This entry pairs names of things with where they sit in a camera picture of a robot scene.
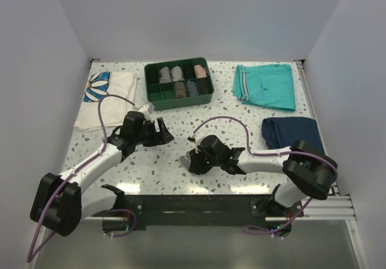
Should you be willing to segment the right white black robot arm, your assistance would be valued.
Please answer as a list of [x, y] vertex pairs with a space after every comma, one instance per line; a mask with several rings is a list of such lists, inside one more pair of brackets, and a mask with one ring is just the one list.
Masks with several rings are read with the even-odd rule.
[[195, 147], [180, 157], [192, 174], [203, 175], [219, 167], [230, 175], [255, 172], [284, 174], [288, 181], [257, 202], [259, 209], [269, 209], [281, 217], [290, 207], [306, 197], [325, 200], [337, 179], [337, 163], [304, 141], [290, 147], [249, 153], [244, 147], [230, 148], [215, 135], [196, 141]]

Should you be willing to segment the grey cream underwear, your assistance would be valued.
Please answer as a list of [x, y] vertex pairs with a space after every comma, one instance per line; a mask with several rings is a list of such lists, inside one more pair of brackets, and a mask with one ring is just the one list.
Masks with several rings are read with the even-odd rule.
[[181, 156], [179, 159], [180, 163], [187, 169], [191, 166], [191, 160], [187, 158], [186, 156]]

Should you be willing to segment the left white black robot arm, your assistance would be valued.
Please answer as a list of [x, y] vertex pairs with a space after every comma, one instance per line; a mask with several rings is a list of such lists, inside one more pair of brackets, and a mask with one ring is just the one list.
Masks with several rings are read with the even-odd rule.
[[104, 211], [111, 216], [122, 214], [125, 209], [122, 190], [105, 184], [93, 195], [87, 189], [105, 172], [125, 161], [138, 145], [155, 147], [173, 140], [162, 118], [153, 121], [143, 112], [128, 112], [122, 125], [114, 128], [105, 143], [87, 159], [58, 175], [47, 173], [42, 177], [31, 208], [31, 220], [68, 236], [84, 218]]

